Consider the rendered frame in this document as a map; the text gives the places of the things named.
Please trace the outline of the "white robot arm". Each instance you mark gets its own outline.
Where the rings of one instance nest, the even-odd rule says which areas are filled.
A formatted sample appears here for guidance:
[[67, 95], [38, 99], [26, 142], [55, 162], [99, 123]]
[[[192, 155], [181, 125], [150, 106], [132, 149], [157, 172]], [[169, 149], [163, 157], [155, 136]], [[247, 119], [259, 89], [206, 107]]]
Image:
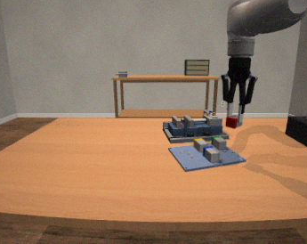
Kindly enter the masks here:
[[253, 56], [255, 36], [289, 28], [306, 13], [307, 0], [230, 0], [227, 55], [231, 58]]

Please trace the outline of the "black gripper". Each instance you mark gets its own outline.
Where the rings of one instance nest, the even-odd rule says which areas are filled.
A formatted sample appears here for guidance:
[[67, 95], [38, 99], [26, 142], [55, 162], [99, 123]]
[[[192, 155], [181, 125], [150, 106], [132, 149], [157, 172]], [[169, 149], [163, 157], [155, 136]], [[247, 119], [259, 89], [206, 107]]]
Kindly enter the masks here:
[[[238, 123], [243, 122], [245, 105], [250, 103], [252, 100], [254, 84], [257, 80], [257, 77], [251, 75], [250, 67], [251, 67], [251, 58], [249, 57], [229, 58], [229, 70], [227, 74], [221, 75], [222, 97], [223, 100], [228, 103], [227, 117], [232, 116], [234, 94], [237, 84], [239, 86]], [[229, 78], [230, 78], [230, 90], [229, 90]], [[246, 81], [248, 78], [249, 78], [249, 83], [246, 91]]]

